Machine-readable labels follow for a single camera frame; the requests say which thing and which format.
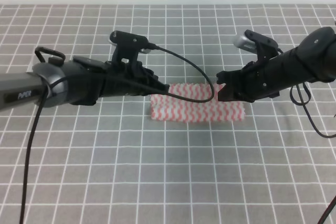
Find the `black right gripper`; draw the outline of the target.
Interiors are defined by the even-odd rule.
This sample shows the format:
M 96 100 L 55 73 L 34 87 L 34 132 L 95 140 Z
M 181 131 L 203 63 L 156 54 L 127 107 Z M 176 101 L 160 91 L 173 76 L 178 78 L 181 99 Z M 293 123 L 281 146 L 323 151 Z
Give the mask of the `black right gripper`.
M 221 71 L 216 74 L 217 84 L 226 84 L 218 91 L 218 101 L 254 102 L 280 95 L 281 62 L 278 60 L 251 61 L 242 70 Z M 236 91 L 230 85 L 238 85 Z

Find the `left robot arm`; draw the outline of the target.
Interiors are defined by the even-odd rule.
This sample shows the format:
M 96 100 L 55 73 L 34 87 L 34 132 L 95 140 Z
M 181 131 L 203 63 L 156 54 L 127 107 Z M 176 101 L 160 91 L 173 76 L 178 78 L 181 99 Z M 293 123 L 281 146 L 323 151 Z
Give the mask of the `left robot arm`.
M 93 106 L 102 97 L 166 94 L 169 85 L 142 62 L 101 62 L 75 56 L 62 65 L 38 63 L 31 72 L 1 74 L 1 110 L 41 101 L 46 108 L 63 104 Z

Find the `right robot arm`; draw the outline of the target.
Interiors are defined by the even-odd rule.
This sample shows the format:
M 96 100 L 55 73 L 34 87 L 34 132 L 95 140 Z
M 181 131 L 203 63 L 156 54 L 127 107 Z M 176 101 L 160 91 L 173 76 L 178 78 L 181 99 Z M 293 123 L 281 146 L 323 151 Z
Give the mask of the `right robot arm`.
M 222 71 L 217 84 L 221 102 L 253 103 L 276 98 L 280 91 L 304 82 L 335 80 L 335 31 L 322 27 L 309 34 L 299 46 L 282 52 L 275 40 L 252 30 L 238 36 L 234 46 L 257 55 L 240 70 Z

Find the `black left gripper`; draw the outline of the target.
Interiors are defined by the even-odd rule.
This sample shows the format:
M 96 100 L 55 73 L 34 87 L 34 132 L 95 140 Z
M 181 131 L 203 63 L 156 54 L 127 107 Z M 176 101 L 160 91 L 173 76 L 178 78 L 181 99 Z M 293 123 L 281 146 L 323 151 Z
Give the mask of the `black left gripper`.
M 151 69 L 145 68 L 140 61 L 107 61 L 104 63 L 104 70 L 106 75 L 102 88 L 103 97 L 165 95 L 169 91 L 170 86 L 159 81 L 158 76 Z

